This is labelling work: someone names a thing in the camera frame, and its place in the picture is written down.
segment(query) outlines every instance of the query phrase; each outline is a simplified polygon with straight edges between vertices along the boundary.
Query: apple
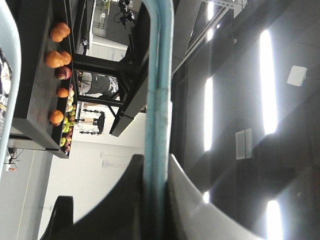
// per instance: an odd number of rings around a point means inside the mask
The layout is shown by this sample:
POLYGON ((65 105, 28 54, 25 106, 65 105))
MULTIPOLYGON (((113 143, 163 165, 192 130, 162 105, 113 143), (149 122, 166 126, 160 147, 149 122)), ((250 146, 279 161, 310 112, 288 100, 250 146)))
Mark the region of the apple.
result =
POLYGON ((64 146, 62 149, 65 153, 70 152, 70 146, 64 146))
POLYGON ((69 132, 69 126, 68 125, 64 125, 64 126, 65 126, 65 129, 64 130, 62 129, 62 132, 63 133, 69 132))
POLYGON ((71 98, 71 97, 73 97, 74 95, 75 95, 75 91, 73 91, 72 89, 69 90, 69 96, 68 96, 68 98, 71 98))
POLYGON ((68 99, 68 101, 67 101, 67 104, 70 106, 70 107, 72 107, 72 109, 74 108, 73 106, 72 106, 72 103, 74 102, 74 98, 72 97, 72 98, 69 98, 68 99))
POLYGON ((54 127, 58 127, 58 126, 60 126, 61 122, 58 122, 58 123, 52 123, 52 122, 51 122, 51 124, 52 124, 54 127))
POLYGON ((67 111, 67 112, 71 112, 72 110, 73 110, 73 107, 70 106, 70 105, 68 105, 67 108, 66 108, 66 111, 67 111))
POLYGON ((62 137, 62 138, 60 139, 60 147, 62 147, 63 145, 65 145, 65 143, 66 143, 66 138, 65 138, 65 137, 62 137))
POLYGON ((65 138, 66 138, 66 139, 67 139, 67 138, 70 138, 71 135, 72 135, 72 133, 71 133, 70 130, 69 130, 68 133, 67 133, 67 135, 65 136, 65 138))
POLYGON ((71 77, 71 70, 67 66, 61 66, 55 69, 54 74, 59 80, 65 80, 71 77))
POLYGON ((73 122, 76 119, 76 116, 75 115, 70 115, 68 118, 69 118, 70 122, 73 122))

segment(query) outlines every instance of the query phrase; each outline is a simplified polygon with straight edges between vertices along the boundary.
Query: black cable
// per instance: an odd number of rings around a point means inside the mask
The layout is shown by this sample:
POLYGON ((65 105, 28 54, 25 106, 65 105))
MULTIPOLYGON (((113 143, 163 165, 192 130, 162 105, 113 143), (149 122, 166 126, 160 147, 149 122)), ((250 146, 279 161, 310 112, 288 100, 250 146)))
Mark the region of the black cable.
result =
POLYGON ((113 21, 114 21, 116 24, 120 24, 120 23, 121 23, 121 21, 116 21, 116 20, 115 20, 116 16, 118 16, 120 13, 122 13, 122 11, 118 12, 118 13, 117 13, 116 15, 114 15, 114 17, 113 17, 113 21))
POLYGON ((19 155, 15 159, 18 159, 23 151, 24 151, 24 149, 22 149, 22 151, 19 153, 19 155))

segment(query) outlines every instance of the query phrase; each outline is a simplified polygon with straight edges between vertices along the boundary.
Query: metal beam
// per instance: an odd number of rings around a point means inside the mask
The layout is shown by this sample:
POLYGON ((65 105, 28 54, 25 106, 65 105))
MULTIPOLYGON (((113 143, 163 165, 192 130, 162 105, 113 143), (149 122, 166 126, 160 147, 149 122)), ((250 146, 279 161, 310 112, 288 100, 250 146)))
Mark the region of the metal beam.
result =
POLYGON ((72 60, 74 69, 100 74, 115 74, 119 71, 124 71, 126 74, 136 75, 141 70, 140 66, 76 53, 72 54, 72 60))
POLYGON ((181 67, 182 64, 189 58, 189 56, 197 49, 199 44, 207 37, 207 32, 210 28, 217 25, 219 21, 223 18, 223 16, 229 11, 229 8, 222 9, 216 18, 213 18, 209 23, 205 26, 203 31, 199 34, 199 37, 193 42, 190 48, 186 51, 186 54, 180 64, 172 71, 172 75, 181 67))

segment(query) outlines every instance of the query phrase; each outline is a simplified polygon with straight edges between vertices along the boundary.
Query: camera on tripod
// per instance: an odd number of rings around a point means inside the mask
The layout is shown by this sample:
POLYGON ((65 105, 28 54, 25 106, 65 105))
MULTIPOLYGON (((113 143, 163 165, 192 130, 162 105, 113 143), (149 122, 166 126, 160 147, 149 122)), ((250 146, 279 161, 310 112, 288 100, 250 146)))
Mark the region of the camera on tripod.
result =
POLYGON ((118 6, 120 7, 120 13, 122 13, 122 16, 120 17, 120 22, 126 28, 126 21, 136 23, 136 18, 134 13, 128 9, 128 5, 130 4, 130 0, 118 0, 118 6))

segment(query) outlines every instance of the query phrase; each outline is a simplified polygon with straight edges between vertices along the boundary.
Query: white wall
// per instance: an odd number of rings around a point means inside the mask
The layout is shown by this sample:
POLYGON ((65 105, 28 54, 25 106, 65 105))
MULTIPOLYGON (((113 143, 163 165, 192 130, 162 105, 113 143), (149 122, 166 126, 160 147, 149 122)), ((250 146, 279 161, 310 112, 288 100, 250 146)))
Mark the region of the white wall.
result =
POLYGON ((132 155, 143 153, 142 147, 73 140, 68 160, 55 156, 52 159, 39 237, 48 225, 59 195, 73 196, 73 219, 76 222, 109 193, 124 173, 132 155), (108 160, 110 165, 102 167, 103 160, 108 160))
MULTIPOLYGON (((101 135, 91 135, 91 134, 80 134, 81 128, 90 130, 94 126, 89 124, 81 124, 74 128, 73 140, 84 141, 89 143, 104 143, 110 145, 127 146, 134 148, 144 148, 145 147, 145 127, 146 127, 146 114, 138 113, 135 116, 134 121, 127 127, 127 129, 119 136, 112 136, 109 134, 111 126, 115 120, 114 116, 111 114, 107 106, 89 106, 88 109, 100 110, 105 112, 104 120, 104 132, 101 135)), ((92 113, 83 113, 81 117, 91 118, 98 116, 92 113)))
POLYGON ((125 57, 127 47, 127 45, 115 41, 93 36, 86 55, 118 62, 125 57))

